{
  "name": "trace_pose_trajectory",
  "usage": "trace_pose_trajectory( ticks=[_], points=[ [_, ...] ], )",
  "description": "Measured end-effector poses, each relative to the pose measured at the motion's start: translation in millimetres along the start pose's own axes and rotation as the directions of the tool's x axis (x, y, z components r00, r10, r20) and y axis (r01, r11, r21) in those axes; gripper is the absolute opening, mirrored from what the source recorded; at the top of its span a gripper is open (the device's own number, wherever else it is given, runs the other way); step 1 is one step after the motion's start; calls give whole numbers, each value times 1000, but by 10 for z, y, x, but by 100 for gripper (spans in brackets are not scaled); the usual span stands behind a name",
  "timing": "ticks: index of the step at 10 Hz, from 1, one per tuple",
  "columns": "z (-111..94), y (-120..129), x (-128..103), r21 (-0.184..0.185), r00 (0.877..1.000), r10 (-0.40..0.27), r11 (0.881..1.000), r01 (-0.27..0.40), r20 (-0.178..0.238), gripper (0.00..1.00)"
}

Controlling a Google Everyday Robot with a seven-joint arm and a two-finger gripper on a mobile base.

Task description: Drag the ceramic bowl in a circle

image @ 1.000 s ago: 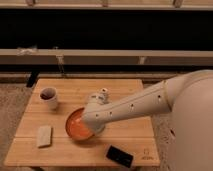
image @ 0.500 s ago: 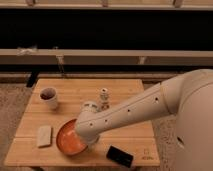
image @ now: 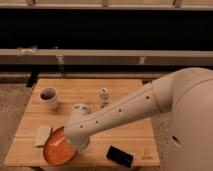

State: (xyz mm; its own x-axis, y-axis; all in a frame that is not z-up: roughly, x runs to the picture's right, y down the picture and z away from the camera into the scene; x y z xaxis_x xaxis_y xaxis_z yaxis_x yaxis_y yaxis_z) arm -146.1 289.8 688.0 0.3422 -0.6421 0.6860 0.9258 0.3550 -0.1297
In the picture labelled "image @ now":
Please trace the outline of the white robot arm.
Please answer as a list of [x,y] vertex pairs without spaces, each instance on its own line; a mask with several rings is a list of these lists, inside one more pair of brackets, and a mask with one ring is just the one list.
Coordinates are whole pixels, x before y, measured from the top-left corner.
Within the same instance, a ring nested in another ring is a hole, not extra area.
[[74,113],[64,133],[80,151],[96,133],[168,112],[172,122],[165,171],[213,171],[213,70],[181,69],[92,114]]

